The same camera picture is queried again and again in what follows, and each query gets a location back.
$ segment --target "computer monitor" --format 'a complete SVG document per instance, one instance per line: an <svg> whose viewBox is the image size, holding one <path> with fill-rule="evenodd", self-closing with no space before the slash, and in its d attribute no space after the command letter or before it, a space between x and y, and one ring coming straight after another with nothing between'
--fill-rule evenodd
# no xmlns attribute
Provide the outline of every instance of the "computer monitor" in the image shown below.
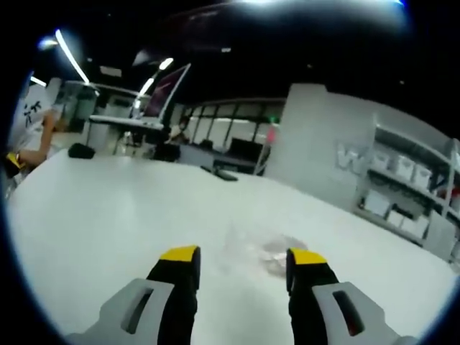
<svg viewBox="0 0 460 345"><path fill-rule="evenodd" d="M152 97L145 108L145 117L157 117L160 122L163 119L167 105L171 101L174 93L178 89L179 84L190 69L191 64L185 65L178 70L163 77L155 87Z"/></svg>

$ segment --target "person's arm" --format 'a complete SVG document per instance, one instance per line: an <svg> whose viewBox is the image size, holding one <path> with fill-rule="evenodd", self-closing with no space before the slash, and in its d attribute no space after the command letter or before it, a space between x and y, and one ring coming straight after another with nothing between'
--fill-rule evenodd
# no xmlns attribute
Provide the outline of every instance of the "person's arm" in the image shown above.
<svg viewBox="0 0 460 345"><path fill-rule="evenodd" d="M21 162L37 167L42 164L48 155L51 147L52 131L55 127L54 110L49 109L43 117L43 133L38 151L22 149L19 151L19 159Z"/></svg>

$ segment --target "shelving unit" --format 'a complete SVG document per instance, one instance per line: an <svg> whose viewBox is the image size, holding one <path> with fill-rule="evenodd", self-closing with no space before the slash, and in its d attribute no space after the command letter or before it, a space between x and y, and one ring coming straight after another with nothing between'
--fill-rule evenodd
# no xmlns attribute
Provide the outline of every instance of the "shelving unit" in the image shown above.
<svg viewBox="0 0 460 345"><path fill-rule="evenodd" d="M373 167L373 151L379 150L380 148L388 150L389 152L394 152L395 154L399 153L405 155L413 161L429 167L433 172L433 178L431 179L432 182L429 185L428 190L421 188L411 181L394 174L390 170ZM391 185L393 185L395 187L397 186L396 190L400 189L403 191L403 195L414 195L415 199L410 202L413 202L415 205L420 203L420 209L424 210L425 215L432 211L436 211L441 215L439 217L441 218L441 221L442 218L446 220L448 219L450 222L457 223L457 227L459 227L460 214L455 212L455 210L450 207L452 190L454 189L455 185L460 186L460 167L457 167L455 162L455 154L457 152L460 152L460 144L456 139L451 140L445 150L446 154L444 155L440 151L429 147L427 144L421 142L420 140L412 138L405 133L399 132L397 129L376 125L374 140L373 142L369 143L369 152L366 157L366 166L364 167L363 173L360 175L361 181L356 190L356 203L353 209L353 213L421 247L424 247L424 244L426 243L427 249L429 250L429 246L432 243L430 244L426 242L426 239L428 237L431 239L433 238L433 236L429 235L434 235L436 238L438 234L440 236L446 236L447 233L435 233L436 235L432 234L430 231L436 231L436 226L431 226L428 228L428 233L425 233L425 239L419 239L415 235L412 235L411 233L393 226L384 218L360 208L358 205L364 197L364 193L369 189L369 184L377 183L378 185L377 179L380 179L389 185L389 192L395 192L395 189L391 188ZM436 183L439 180L442 180L446 186L445 198L440 198L433 193L433 190L435 190L437 187ZM385 185L381 185L379 189L381 190L384 187ZM452 243L457 242L459 237L460 236L457 236L457 239L453 238Z"/></svg>

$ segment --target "person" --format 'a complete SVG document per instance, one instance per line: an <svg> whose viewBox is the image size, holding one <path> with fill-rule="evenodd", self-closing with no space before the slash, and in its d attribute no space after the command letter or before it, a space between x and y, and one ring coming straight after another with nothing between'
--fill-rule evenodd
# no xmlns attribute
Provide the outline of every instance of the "person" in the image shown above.
<svg viewBox="0 0 460 345"><path fill-rule="evenodd" d="M183 117L179 124L171 127L169 139L165 144L186 144L190 141L190 132L188 131L188 117Z"/></svg>
<svg viewBox="0 0 460 345"><path fill-rule="evenodd" d="M20 99L11 127L8 150L17 155L20 163L34 169L48 157L55 112L46 89L41 85L30 86L25 98Z"/></svg>

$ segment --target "black ceiling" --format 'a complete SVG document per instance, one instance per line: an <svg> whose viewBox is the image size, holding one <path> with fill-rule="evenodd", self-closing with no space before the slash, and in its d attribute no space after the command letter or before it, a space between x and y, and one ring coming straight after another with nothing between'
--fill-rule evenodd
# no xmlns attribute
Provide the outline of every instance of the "black ceiling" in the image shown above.
<svg viewBox="0 0 460 345"><path fill-rule="evenodd" d="M177 94L187 104L283 97L291 83L323 83L332 92L389 104L458 136L448 125L458 116L452 106L460 76L459 30L451 9L421 1L392 4L405 14L406 25L396 27L383 24L375 11L318 9L313 0L183 2L68 11L60 27L94 83L139 90L157 69L132 67L144 50L154 61L175 58L170 70L192 62ZM101 74L100 65L122 69L123 77ZM34 70L45 81L80 80L56 48L40 52Z"/></svg>

